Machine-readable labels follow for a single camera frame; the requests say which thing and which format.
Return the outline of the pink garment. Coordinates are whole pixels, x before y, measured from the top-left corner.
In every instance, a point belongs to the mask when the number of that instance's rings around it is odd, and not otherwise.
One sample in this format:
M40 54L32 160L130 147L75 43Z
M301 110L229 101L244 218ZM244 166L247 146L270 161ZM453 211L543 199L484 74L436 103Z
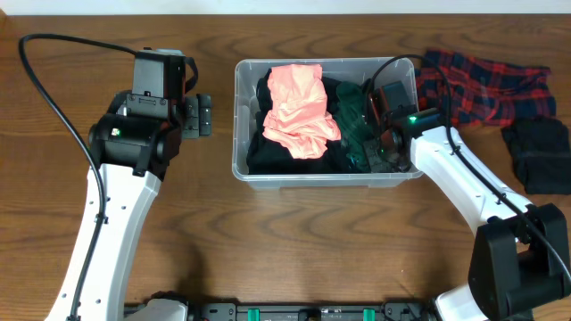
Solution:
M327 92L319 64L273 67L267 86L272 107L263 121L263 136L299 160L321 158L327 142L339 141L340 128L327 111Z

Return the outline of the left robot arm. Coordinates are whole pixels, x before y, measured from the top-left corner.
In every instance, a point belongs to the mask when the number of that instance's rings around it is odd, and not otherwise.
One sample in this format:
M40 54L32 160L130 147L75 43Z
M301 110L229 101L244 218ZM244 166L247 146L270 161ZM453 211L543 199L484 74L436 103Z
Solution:
M211 98L179 50L137 52L131 90L115 95L89 132L95 168L70 264L50 320L187 320L188 301L158 292L134 312L125 294L145 218L184 139L211 133Z

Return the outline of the green garment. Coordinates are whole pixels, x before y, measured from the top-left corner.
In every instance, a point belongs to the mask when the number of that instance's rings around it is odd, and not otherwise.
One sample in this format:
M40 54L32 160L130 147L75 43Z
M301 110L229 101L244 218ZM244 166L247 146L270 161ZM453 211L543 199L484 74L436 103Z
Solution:
M335 89L338 99L338 110L334 114L335 122L342 135L342 146L345 148L353 172L369 173L364 143L373 137L371 128L364 121L363 107L365 95L361 86L342 82Z

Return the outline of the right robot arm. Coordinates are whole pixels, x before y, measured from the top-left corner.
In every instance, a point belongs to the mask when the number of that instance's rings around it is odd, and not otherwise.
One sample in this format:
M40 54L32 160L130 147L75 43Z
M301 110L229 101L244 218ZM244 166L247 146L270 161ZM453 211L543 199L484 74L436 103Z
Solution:
M449 112L391 106L367 92L364 119L376 155L393 170L427 175L475 237L466 284L438 295L438 320L510 320L570 295L567 221L504 185L465 145Z

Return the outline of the large black garment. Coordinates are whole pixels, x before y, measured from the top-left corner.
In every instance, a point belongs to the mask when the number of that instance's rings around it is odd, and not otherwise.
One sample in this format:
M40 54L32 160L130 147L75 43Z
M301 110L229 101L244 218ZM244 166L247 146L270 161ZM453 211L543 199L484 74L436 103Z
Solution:
M260 110L255 114L256 132L253 134L246 164L250 175L290 174L351 174L358 173L357 166L347 154L348 147L341 141L328 141L327 150L318 159L294 159L280 143L268 140L263 135L263 121L271 110L272 99L268 88L271 70L258 80L256 97Z

